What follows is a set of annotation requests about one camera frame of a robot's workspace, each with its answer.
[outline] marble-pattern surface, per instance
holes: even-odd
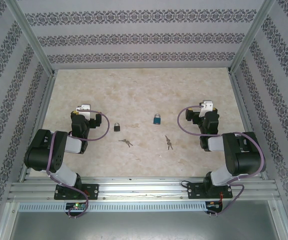
[[[70,131],[71,111],[90,103],[111,125],[107,136],[89,142],[84,154],[65,154],[64,162],[82,177],[202,177],[225,163],[224,153],[205,152],[199,137],[177,125],[181,109],[202,100],[213,100],[218,109],[219,133],[244,130],[226,68],[59,70],[43,128]],[[161,125],[153,124],[156,113]],[[180,119],[185,129],[199,133],[185,113]],[[120,132],[113,130],[116,122]],[[89,138],[101,136],[106,128],[103,118]],[[168,150],[165,135],[173,150]]]

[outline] cable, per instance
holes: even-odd
[[[98,138],[94,138],[94,139],[86,139],[86,138],[80,138],[80,137],[76,137],[76,136],[69,136],[70,138],[73,138],[73,139],[79,139],[79,140],[82,140],[82,141],[88,141],[88,142],[91,142],[91,141],[97,141],[97,140],[100,140],[102,138],[104,138],[106,136],[106,134],[108,134],[109,130],[110,130],[110,121],[108,119],[107,116],[105,116],[105,114],[99,112],[99,111],[93,111],[93,110],[77,110],[78,112],[83,112],[83,113],[96,113],[96,114],[100,114],[102,115],[106,121],[107,121],[107,129],[106,129],[106,132],[98,137]]]
[[[46,167],[46,174],[49,176],[50,179],[52,179],[54,182],[56,182],[56,183],[59,184],[60,186],[67,187],[67,188],[69,188],[69,189],[72,189],[72,190],[74,190],[74,191],[76,191],[76,192],[79,192],[80,194],[84,195],[85,200],[86,200],[86,201],[85,201],[85,205],[86,205],[86,206],[85,206],[85,209],[84,209],[79,215],[77,215],[77,216],[72,216],[72,215],[70,214],[70,213],[71,213],[71,210],[73,210],[73,208],[70,208],[70,209],[68,210],[68,213],[67,213],[67,215],[68,215],[69,218],[77,219],[77,218],[81,217],[83,214],[85,214],[85,212],[86,212],[87,209],[89,208],[89,198],[88,198],[88,196],[86,195],[85,192],[83,192],[83,191],[81,191],[81,190],[79,190],[79,189],[77,189],[77,188],[75,188],[75,187],[73,187],[73,186],[69,186],[69,185],[67,185],[67,184],[65,184],[65,183],[62,183],[62,182],[56,180],[56,179],[55,179],[54,177],[52,177],[52,175],[51,175],[50,167],[51,167],[51,162],[52,162],[54,141],[55,141],[55,136],[56,136],[56,133],[57,133],[57,132],[58,132],[58,131],[55,131],[55,132],[53,133],[52,140],[51,140],[51,142],[50,142],[48,163],[47,163],[47,167]]]
[[[203,106],[201,105],[195,105],[195,106],[188,106],[186,108],[184,108],[183,110],[181,110],[177,116],[177,125],[179,126],[180,129],[182,129],[185,133],[187,134],[190,134],[190,135],[194,135],[194,136],[205,136],[205,137],[220,137],[221,135],[219,134],[201,134],[201,133],[193,133],[193,132],[189,132],[189,131],[186,131],[180,124],[180,116],[182,114],[182,112],[184,112],[186,109],[190,109],[190,108],[202,108]],[[260,165],[259,165],[259,168],[257,169],[256,172],[250,174],[250,175],[242,175],[242,176],[237,176],[231,180],[229,180],[227,182],[228,185],[231,185],[231,186],[234,186],[234,187],[242,187],[241,191],[236,195],[236,197],[226,206],[226,208],[224,208],[221,212],[219,213],[216,213],[212,210],[208,210],[209,212],[214,212],[216,213],[216,216],[217,215],[220,215],[222,213],[225,213],[227,211],[227,209],[229,209],[233,203],[235,203],[235,201],[240,197],[240,195],[242,194],[242,192],[244,191],[244,185],[243,184],[231,184],[233,182],[235,182],[236,180],[240,180],[240,179],[247,179],[247,178],[251,178],[251,177],[254,177],[255,175],[259,174],[261,172],[261,170],[263,169],[263,166],[264,166],[264,155],[263,155],[263,151],[261,149],[261,147],[256,143],[255,140],[253,140],[250,136],[242,133],[242,132],[239,132],[239,131],[235,131],[233,132],[233,134],[237,134],[237,135],[241,135],[243,137],[245,137],[246,139],[248,139],[255,147],[256,149],[258,150],[259,152],[259,156],[260,156]]]

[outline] blue padlock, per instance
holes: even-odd
[[[153,123],[160,125],[161,124],[161,115],[159,115],[158,113],[155,114]]]

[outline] patterned wallpaper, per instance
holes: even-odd
[[[288,215],[288,0],[273,5],[235,77]]]
[[[74,69],[229,67],[263,0],[18,2],[52,66]]]
[[[0,0],[0,214],[9,183],[18,180],[47,82],[41,63]]]

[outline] metal key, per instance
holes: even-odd
[[[172,147],[172,143],[171,143],[171,140],[165,135],[166,137],[166,142],[167,142],[167,150],[170,150],[170,148],[173,150],[173,147]]]
[[[131,146],[133,146],[133,144],[132,143],[130,143],[130,141],[129,140],[127,140],[127,139],[123,139],[123,140],[118,140],[119,142],[123,142],[123,143],[126,143],[127,145],[128,145],[128,147],[130,148]]]

